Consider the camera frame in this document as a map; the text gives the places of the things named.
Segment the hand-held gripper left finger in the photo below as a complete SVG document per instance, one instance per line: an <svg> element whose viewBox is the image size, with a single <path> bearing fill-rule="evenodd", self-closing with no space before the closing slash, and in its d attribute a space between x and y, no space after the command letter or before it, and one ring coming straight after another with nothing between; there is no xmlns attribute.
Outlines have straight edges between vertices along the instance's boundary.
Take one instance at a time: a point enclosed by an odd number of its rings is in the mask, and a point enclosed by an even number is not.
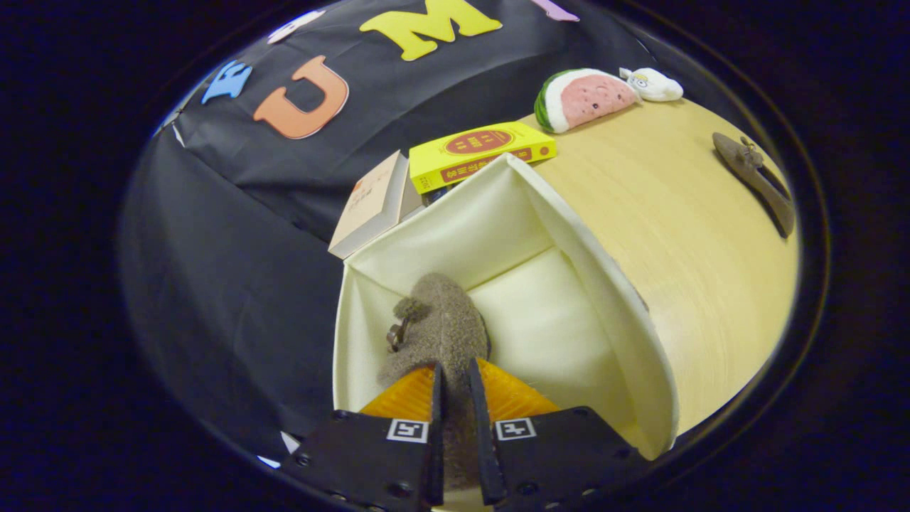
<svg viewBox="0 0 910 512"><path fill-rule="evenodd" d="M338 508L429 511L444 498L442 369L423 366L360 411L334 410L280 464Z"/></svg>

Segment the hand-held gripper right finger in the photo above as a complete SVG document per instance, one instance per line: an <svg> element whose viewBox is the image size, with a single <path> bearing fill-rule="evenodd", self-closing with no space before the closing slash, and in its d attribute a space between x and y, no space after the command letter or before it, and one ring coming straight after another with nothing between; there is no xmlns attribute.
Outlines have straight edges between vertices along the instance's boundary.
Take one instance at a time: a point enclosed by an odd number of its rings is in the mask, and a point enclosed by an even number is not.
<svg viewBox="0 0 910 512"><path fill-rule="evenodd" d="M482 500L496 511L591 511L637 489L650 462L588 406L495 415L509 375L469 364Z"/></svg>

